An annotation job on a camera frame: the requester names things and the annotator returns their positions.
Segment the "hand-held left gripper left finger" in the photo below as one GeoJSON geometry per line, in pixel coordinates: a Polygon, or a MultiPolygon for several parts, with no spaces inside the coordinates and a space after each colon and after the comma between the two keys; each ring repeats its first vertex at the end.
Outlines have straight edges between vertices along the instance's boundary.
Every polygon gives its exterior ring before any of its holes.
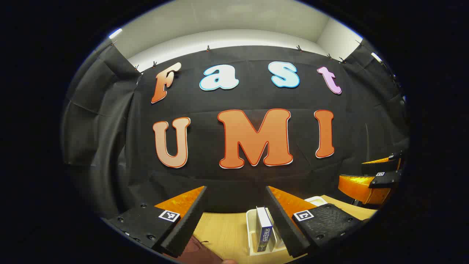
{"type": "Polygon", "coordinates": [[[206,209],[209,188],[166,190],[142,185],[131,203],[101,194],[101,216],[132,241],[159,253],[179,257],[206,209]]]}

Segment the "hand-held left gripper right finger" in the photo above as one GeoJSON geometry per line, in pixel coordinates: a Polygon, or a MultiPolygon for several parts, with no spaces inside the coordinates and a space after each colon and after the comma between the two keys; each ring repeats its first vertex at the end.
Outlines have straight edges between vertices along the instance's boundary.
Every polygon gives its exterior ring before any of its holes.
{"type": "Polygon", "coordinates": [[[265,202],[292,257],[338,247],[367,223],[334,204],[317,206],[270,186],[265,187],[265,202]]]}

